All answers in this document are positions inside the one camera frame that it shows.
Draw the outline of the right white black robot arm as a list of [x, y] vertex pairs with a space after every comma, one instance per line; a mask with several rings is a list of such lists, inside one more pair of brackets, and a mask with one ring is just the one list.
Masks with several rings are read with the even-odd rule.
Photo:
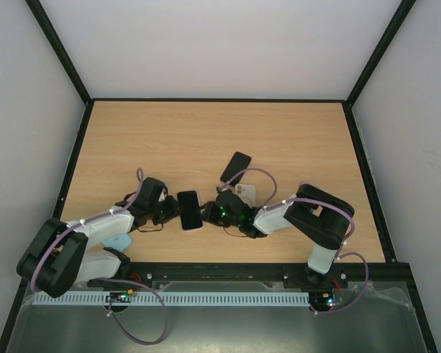
[[251, 207], [231, 190], [200, 208], [201, 219], [218, 227], [237, 227], [247, 238], [294, 227], [314, 243], [304, 270], [305, 280], [322, 288], [331, 280], [331, 265], [356, 226], [348, 203], [315, 186], [300, 184], [297, 192], [271, 206]]

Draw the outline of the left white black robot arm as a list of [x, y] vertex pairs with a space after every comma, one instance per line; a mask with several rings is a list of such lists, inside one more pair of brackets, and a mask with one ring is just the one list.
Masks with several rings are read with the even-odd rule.
[[90, 249], [139, 229], [147, 221], [163, 225], [179, 214], [179, 204], [172, 196], [146, 208], [127, 204], [119, 202], [105, 213], [79, 221], [45, 221], [18, 261], [18, 275], [29, 282], [32, 291], [53, 298], [80, 282], [124, 275], [130, 259], [123, 252], [111, 246], [99, 252]]

